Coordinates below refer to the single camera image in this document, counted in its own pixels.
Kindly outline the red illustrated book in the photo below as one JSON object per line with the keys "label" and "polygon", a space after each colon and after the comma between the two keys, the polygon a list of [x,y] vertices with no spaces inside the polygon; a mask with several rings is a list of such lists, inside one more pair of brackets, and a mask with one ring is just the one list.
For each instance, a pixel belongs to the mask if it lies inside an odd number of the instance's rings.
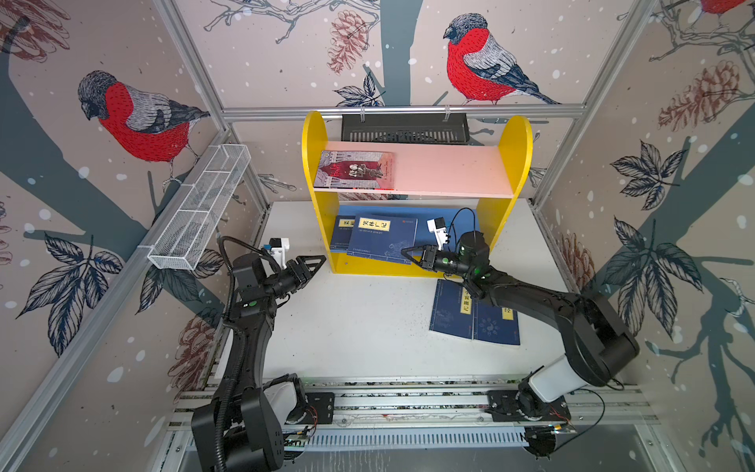
{"label": "red illustrated book", "polygon": [[315,188],[393,190],[394,153],[382,151],[323,151]]}

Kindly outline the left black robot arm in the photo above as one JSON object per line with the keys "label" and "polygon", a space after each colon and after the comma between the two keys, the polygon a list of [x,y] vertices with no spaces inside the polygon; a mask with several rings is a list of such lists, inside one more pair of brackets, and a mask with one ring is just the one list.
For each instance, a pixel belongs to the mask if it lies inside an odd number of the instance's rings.
{"label": "left black robot arm", "polygon": [[323,255],[279,263],[273,254],[222,236],[218,250],[230,273],[222,322],[232,345],[210,403],[197,408],[191,427],[204,471],[276,471],[285,462],[283,425],[309,407],[295,374],[263,378],[277,311],[302,290],[326,262]]}

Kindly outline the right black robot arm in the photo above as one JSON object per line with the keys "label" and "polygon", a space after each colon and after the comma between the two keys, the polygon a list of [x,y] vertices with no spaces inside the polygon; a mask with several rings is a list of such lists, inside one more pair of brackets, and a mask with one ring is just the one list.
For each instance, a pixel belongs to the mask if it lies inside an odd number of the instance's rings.
{"label": "right black robot arm", "polygon": [[405,248],[401,255],[425,271],[460,277],[476,300],[558,331],[564,354],[518,386],[518,407],[528,418],[544,416],[551,403],[576,389],[605,387],[640,352],[635,336],[606,298],[546,289],[495,269],[479,231],[463,234],[454,252],[425,245]]}

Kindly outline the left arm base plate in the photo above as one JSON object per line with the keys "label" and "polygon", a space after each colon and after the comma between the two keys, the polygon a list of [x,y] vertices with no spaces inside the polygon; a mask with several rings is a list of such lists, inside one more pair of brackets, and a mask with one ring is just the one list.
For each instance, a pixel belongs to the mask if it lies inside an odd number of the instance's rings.
{"label": "left arm base plate", "polygon": [[299,412],[293,411],[286,425],[331,425],[334,417],[334,393],[306,393],[307,404]]}

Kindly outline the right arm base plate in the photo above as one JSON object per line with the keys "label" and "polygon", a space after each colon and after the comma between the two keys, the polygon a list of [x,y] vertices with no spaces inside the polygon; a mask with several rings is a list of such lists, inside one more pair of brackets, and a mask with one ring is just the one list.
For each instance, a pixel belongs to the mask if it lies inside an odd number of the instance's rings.
{"label": "right arm base plate", "polygon": [[495,422],[571,422],[571,414],[563,396],[546,403],[534,393],[498,389],[488,391],[487,400],[486,412]]}

